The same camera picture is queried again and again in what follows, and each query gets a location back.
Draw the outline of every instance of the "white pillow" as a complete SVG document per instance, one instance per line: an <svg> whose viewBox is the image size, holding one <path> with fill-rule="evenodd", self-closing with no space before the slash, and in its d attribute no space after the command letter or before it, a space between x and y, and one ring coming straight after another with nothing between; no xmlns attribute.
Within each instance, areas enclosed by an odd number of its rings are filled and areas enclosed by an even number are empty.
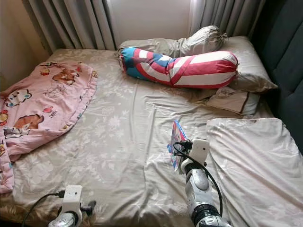
<svg viewBox="0 0 303 227"><path fill-rule="evenodd" d="M277 118L207 122L210 160L233 227L301 227L303 157Z"/></svg>
<svg viewBox="0 0 303 227"><path fill-rule="evenodd" d="M229 87L238 91L264 92L277 88L271 82L254 46L245 36L225 39L220 50L234 53L238 59L239 76Z"/></svg>

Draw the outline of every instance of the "gray curtain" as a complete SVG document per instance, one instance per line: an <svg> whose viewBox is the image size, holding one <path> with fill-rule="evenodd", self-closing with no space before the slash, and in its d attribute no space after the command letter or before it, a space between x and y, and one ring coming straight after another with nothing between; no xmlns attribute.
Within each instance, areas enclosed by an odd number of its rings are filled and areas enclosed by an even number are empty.
<svg viewBox="0 0 303 227"><path fill-rule="evenodd" d="M201 27L216 25L228 36L251 36L266 0L197 0Z"/></svg>
<svg viewBox="0 0 303 227"><path fill-rule="evenodd" d="M23 4L49 52L59 48L115 50L102 0L23 0Z"/></svg>

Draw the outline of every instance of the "cartoon dog print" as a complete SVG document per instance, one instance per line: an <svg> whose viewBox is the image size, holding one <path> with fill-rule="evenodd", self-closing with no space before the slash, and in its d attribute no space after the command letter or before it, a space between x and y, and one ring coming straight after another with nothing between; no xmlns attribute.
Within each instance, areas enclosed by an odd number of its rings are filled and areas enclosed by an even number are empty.
<svg viewBox="0 0 303 227"><path fill-rule="evenodd" d="M53 80L62 82L66 85L72 85L75 82L74 77L78 77L79 74L75 70L63 69L62 72L53 76Z"/></svg>
<svg viewBox="0 0 303 227"><path fill-rule="evenodd" d="M17 129L37 129L38 124L44 121L43 116L39 116L37 114L29 115L29 116L23 116L20 117L16 123L14 124L14 127Z"/></svg>
<svg viewBox="0 0 303 227"><path fill-rule="evenodd" d="M14 107L29 99L32 96L28 89L18 89L9 94L6 98L6 106Z"/></svg>

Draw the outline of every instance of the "bolster pillow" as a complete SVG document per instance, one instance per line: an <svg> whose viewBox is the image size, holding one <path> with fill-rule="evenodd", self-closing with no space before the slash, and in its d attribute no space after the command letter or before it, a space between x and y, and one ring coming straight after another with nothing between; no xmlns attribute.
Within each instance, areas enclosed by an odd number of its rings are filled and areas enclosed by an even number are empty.
<svg viewBox="0 0 303 227"><path fill-rule="evenodd" d="M221 88L237 75L238 60L228 51L217 51L181 58L138 48L125 48L120 55L125 73L139 79L171 87Z"/></svg>
<svg viewBox="0 0 303 227"><path fill-rule="evenodd" d="M222 34L217 26L210 25L199 29L189 38L127 40L118 47L118 54L127 47L168 55L172 58L217 51L222 46L226 34Z"/></svg>

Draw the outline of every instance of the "small packet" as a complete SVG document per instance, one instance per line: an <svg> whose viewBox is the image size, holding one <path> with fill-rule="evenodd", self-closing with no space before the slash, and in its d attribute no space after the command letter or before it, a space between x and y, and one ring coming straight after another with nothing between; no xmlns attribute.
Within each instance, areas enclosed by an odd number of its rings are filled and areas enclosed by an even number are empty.
<svg viewBox="0 0 303 227"><path fill-rule="evenodd" d="M175 142L180 142L181 140L187 140L185 133L183 132L180 124L178 121L174 121L172 126L172 133L171 133L171 140L170 143L167 145L167 149L170 153L172 165L175 171L179 170L179 174L183 174L181 171L181 163L183 162L184 158L180 156L174 155L175 149L173 147ZM181 145L177 144L176 147L181 150Z"/></svg>

